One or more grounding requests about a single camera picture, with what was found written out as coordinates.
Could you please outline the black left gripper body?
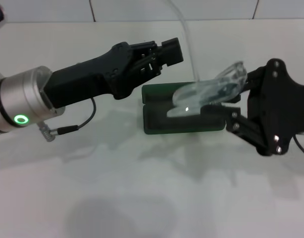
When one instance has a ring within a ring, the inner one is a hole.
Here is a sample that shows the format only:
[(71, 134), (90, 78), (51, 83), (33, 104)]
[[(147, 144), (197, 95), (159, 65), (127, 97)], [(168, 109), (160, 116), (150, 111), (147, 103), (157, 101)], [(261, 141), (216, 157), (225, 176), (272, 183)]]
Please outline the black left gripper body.
[(138, 61), (135, 53), (141, 47), (122, 42), (97, 58), (57, 70), (44, 92), (56, 109), (104, 94), (127, 98), (135, 88), (128, 75), (130, 65)]

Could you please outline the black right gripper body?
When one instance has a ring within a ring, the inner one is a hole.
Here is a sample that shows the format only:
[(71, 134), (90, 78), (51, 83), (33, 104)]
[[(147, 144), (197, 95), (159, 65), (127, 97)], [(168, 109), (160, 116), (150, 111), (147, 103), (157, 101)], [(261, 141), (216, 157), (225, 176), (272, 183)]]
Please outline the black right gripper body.
[(290, 77), (280, 59), (270, 59), (258, 70), (257, 86), (248, 97), (248, 118), (259, 124), (264, 149), (284, 155), (291, 139), (304, 133), (304, 85)]

